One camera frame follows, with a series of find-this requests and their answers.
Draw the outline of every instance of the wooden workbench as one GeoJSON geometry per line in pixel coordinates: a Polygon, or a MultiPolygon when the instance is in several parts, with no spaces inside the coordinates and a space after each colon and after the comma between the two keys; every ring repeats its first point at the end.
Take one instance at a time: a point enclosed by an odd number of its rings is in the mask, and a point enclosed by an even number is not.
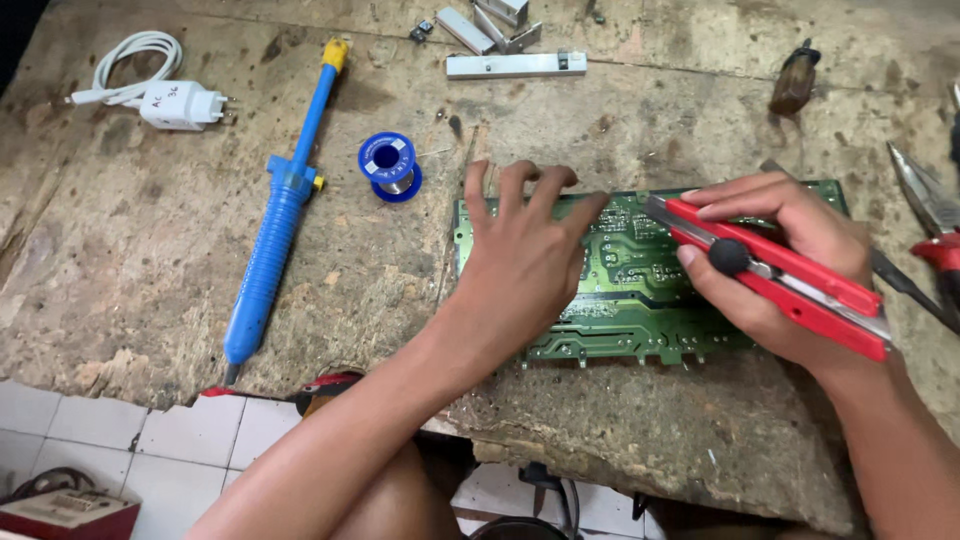
{"type": "MultiPolygon", "coordinates": [[[[454,286],[452,201],[479,158],[569,164],[586,191],[709,184],[772,157],[806,179],[840,179],[853,216],[929,291],[929,269],[907,254],[923,233],[883,146],[892,138],[953,180],[946,84],[960,72],[960,18],[929,3],[532,0],[536,51],[586,49],[587,76],[465,82],[445,79],[444,58],[465,49],[444,30],[423,45],[405,38],[444,0],[51,4],[0,101],[0,379],[160,408],[218,383],[264,166],[292,153],[333,36],[352,50],[312,159],[326,186],[240,390],[286,396],[320,373],[369,370],[412,337],[454,286]],[[132,109],[62,103],[142,30],[176,36],[179,78],[237,97],[233,121],[170,133],[132,109]],[[776,125],[773,80],[804,37],[824,53],[817,96],[802,125],[776,125]],[[449,148],[420,159],[423,189],[403,205],[375,198],[357,170],[360,143],[383,130],[419,153],[449,148]]],[[[113,83],[162,61],[143,57],[122,61],[113,83]]],[[[910,373],[956,440],[960,340],[881,289],[910,373]]],[[[508,362],[444,418],[488,459],[834,532],[861,519],[829,404],[762,351],[689,371],[508,362]]]]}

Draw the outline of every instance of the green circuit board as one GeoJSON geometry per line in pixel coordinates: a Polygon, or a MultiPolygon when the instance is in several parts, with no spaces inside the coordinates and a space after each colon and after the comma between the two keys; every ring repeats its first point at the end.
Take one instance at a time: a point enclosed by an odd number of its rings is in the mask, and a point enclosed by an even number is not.
{"type": "MultiPolygon", "coordinates": [[[[835,209],[848,214],[835,180],[806,182],[835,209]]],[[[664,365],[705,361],[720,350],[748,349],[754,342],[699,296],[674,253],[669,232],[643,212],[650,193],[677,197],[684,190],[614,193],[599,219],[589,226],[584,270],[577,296],[543,336],[527,347],[522,362],[633,356],[641,364],[658,356],[664,365]]],[[[586,195],[563,195],[553,208],[566,216],[586,195]]],[[[488,199],[491,214],[498,201],[488,199]]],[[[755,225],[767,226],[759,220],[755,225]]],[[[460,275],[473,246],[472,226],[464,201],[454,211],[453,241],[460,275]]]]}

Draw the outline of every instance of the box cutter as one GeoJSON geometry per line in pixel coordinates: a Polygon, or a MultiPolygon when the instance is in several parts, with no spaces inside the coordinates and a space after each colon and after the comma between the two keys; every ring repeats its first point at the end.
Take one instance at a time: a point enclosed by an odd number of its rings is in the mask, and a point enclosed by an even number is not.
{"type": "Polygon", "coordinates": [[[800,326],[875,361],[890,351],[880,296],[776,242],[727,222],[697,219],[697,207],[650,195],[644,211],[681,244],[770,300],[800,326]]]}

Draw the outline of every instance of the hand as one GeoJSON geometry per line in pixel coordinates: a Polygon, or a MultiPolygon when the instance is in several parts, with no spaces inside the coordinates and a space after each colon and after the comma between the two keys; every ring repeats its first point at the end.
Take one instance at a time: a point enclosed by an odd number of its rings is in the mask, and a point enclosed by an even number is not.
{"type": "Polygon", "coordinates": [[[483,376],[550,328],[573,300],[584,267],[580,237],[610,199],[593,193],[556,221],[553,205],[561,189],[577,184],[577,175],[569,167],[539,169],[517,161],[500,174],[500,205],[493,217],[483,197],[487,166],[475,161],[467,169],[464,198],[473,248],[444,305],[444,315],[468,329],[483,376]],[[529,204],[523,201],[527,181],[537,181],[529,204]]]}
{"type": "MultiPolygon", "coordinates": [[[[701,207],[697,217],[727,220],[751,216],[776,221],[797,253],[872,288],[870,241],[866,231],[784,173],[747,176],[687,191],[681,199],[701,207]]],[[[691,245],[677,251],[693,286],[764,349],[818,375],[856,355],[834,341],[791,321],[774,303],[728,278],[691,245]]]]}

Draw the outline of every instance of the blue spool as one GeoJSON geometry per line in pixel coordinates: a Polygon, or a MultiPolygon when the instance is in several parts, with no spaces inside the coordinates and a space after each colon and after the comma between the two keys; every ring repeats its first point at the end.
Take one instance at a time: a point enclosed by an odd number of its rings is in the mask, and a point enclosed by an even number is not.
{"type": "Polygon", "coordinates": [[[394,132],[380,132],[360,146],[357,165],[370,180],[376,196],[388,203],[413,199],[423,184],[416,161],[417,151],[410,139],[394,132]]]}

